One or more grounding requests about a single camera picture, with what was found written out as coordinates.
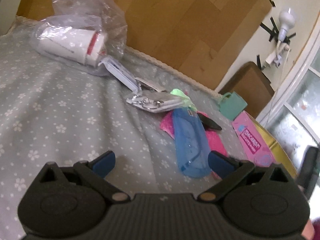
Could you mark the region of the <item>pink cloth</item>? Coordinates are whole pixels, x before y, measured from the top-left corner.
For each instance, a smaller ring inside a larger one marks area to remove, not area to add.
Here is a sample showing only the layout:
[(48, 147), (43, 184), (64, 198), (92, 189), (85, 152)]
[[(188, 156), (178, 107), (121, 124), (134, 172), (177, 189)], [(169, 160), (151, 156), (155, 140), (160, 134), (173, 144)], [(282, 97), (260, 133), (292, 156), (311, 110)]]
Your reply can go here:
[[(160, 129), (167, 132), (168, 135), (170, 135), (174, 139), (174, 125), (172, 120), (172, 112), (170, 111), (168, 114), (165, 115), (165, 117), (162, 119), (160, 123)], [(218, 131), (214, 130), (205, 130), (206, 137), (208, 140), (208, 144), (211, 151), (217, 151), (221, 153), (224, 156), (227, 156), (228, 153), (218, 135)]]

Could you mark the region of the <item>green soft cloth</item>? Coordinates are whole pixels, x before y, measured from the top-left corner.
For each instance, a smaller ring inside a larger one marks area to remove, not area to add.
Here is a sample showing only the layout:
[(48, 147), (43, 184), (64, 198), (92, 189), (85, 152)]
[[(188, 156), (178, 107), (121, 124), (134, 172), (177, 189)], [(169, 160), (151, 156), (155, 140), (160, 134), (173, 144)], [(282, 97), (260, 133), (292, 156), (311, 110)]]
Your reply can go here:
[(183, 91), (181, 91), (178, 88), (174, 88), (170, 94), (175, 95), (175, 96), (179, 96), (180, 98), (182, 98), (183, 101), (183, 107), (189, 107), (190, 109), (192, 109), (193, 111), (197, 111), (196, 106), (194, 105), (194, 103), (191, 101), (191, 98), (189, 96), (187, 96), (187, 94), (185, 94)]

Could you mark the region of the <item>pink macaron tin box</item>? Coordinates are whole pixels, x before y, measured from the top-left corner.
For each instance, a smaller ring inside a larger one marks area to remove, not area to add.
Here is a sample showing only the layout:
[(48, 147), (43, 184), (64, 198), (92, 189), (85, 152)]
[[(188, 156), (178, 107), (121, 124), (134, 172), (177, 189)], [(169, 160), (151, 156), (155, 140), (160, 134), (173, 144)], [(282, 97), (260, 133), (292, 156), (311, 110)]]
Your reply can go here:
[(280, 144), (246, 111), (241, 112), (232, 125), (249, 161), (260, 167), (282, 164), (296, 178), (297, 171)]

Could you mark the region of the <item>frosted glass door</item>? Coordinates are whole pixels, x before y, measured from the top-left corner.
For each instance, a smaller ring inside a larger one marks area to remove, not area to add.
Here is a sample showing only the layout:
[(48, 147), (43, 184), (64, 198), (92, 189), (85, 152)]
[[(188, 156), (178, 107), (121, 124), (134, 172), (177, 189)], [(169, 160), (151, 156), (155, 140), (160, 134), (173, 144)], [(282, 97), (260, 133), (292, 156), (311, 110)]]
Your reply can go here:
[(319, 146), (319, 22), (257, 122), (276, 139), (295, 169), (308, 146)]

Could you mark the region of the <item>teal plastic mug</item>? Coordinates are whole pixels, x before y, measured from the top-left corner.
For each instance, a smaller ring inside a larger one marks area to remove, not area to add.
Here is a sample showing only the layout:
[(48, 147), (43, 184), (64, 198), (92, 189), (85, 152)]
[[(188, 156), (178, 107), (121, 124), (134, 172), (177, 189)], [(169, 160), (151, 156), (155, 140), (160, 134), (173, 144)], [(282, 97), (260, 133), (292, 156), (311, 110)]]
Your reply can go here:
[(236, 92), (228, 92), (218, 101), (218, 105), (224, 117), (234, 120), (247, 107), (247, 102)]

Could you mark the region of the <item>grey floral tablecloth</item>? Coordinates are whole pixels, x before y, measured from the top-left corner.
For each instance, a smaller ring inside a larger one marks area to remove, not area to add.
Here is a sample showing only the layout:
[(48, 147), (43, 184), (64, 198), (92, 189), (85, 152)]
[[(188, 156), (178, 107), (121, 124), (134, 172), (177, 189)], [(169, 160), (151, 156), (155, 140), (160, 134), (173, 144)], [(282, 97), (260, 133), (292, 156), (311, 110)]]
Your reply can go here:
[(24, 235), (17, 206), (49, 161), (72, 166), (112, 150), (116, 166), (106, 178), (130, 195), (199, 194), (217, 183), (179, 171), (174, 140), (160, 129), (163, 114), (129, 105), (130, 91), (112, 76), (38, 54), (33, 28), (17, 24), (1, 37), (1, 239)]

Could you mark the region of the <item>brown wooden chair back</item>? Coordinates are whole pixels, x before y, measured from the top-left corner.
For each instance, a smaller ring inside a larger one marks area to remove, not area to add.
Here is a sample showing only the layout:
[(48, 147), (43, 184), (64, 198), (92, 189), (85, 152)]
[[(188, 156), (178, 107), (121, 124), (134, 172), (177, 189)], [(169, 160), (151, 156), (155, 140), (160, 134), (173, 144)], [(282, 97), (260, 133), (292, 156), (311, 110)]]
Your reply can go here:
[(246, 102), (245, 111), (256, 118), (274, 95), (268, 78), (252, 61), (245, 63), (220, 89), (220, 94), (236, 92)]

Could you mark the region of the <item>white paper label card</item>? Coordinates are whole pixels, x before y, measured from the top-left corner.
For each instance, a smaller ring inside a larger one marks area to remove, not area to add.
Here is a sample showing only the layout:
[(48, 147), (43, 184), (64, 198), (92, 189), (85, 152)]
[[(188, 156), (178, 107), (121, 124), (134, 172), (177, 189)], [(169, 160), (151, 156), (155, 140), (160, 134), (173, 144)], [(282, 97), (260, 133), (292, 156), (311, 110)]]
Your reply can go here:
[(145, 89), (148, 89), (148, 90), (152, 90), (155, 92), (166, 92), (167, 91), (164, 87), (160, 86), (159, 84), (156, 84), (156, 83), (149, 81), (149, 80), (145, 80), (141, 77), (136, 77), (136, 81), (139, 82), (142, 87), (144, 87)]

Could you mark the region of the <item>white paper cup stack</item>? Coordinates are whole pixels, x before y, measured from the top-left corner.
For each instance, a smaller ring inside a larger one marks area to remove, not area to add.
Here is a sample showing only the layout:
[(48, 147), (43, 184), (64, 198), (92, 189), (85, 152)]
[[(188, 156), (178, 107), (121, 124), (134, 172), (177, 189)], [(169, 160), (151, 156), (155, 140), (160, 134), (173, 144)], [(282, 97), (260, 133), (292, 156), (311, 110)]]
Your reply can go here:
[(47, 27), (39, 37), (44, 52), (96, 67), (106, 54), (108, 34), (102, 31), (73, 27)]

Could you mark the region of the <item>clear plastic bag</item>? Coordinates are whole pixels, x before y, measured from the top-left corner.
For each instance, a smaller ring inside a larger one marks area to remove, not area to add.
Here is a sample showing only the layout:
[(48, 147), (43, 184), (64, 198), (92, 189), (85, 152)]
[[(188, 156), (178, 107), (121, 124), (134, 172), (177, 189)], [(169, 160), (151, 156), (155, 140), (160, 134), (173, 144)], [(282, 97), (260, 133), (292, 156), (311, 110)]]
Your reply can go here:
[(106, 54), (101, 59), (106, 56), (121, 59), (127, 39), (127, 23), (124, 12), (114, 0), (52, 0), (52, 7), (54, 15), (42, 19), (31, 33), (30, 45), (32, 48), (43, 56), (88, 74), (107, 76), (109, 72), (104, 66), (99, 67), (98, 64), (96, 67), (82, 65), (44, 52), (40, 48), (39, 37), (47, 27), (73, 27), (102, 31), (108, 34), (108, 40), (105, 43)]

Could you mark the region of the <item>wood-pattern cardboard panel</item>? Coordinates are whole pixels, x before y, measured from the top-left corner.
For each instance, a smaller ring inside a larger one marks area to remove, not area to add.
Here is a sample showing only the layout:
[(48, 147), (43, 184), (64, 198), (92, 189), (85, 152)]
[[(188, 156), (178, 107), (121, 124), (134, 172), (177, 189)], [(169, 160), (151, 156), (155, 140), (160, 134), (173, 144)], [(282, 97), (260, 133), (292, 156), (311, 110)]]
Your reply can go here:
[(271, 10), (269, 0), (114, 0), (127, 44), (215, 89)]

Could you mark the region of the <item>white light bulb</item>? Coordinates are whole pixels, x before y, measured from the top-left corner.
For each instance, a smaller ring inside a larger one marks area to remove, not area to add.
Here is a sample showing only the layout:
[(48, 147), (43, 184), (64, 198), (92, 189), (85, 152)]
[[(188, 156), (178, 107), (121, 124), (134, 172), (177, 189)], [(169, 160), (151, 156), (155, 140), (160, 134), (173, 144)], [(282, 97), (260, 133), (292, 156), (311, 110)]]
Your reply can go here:
[(291, 7), (282, 10), (279, 13), (280, 29), (278, 34), (278, 40), (284, 42), (287, 32), (292, 29), (296, 24), (296, 16)]

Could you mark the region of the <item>white wall plug adapter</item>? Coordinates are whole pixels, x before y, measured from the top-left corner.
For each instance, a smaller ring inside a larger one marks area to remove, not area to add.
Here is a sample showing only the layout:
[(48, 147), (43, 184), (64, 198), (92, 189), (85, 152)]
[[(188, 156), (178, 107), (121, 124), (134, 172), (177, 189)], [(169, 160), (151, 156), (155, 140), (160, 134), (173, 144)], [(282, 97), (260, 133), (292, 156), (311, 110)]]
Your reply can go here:
[(290, 46), (287, 43), (282, 43), (278, 49), (279, 53), (276, 54), (277, 50), (272, 51), (265, 60), (266, 67), (279, 68), (281, 65), (287, 62), (287, 58), (291, 51)]

